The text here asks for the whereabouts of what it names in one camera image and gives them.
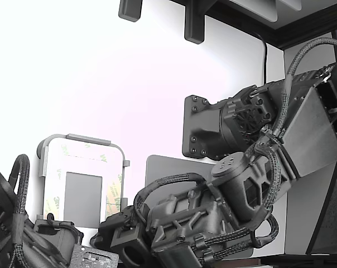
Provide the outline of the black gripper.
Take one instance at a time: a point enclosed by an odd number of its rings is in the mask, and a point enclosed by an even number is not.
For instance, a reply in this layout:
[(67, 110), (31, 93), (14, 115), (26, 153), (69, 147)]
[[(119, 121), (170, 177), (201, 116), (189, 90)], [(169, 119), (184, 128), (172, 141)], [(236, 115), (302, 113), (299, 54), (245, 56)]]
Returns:
[(113, 214), (100, 223), (98, 233), (90, 239), (90, 246), (97, 249), (110, 249), (114, 231), (127, 230), (137, 224), (137, 216), (133, 205), (127, 206), (121, 212)]

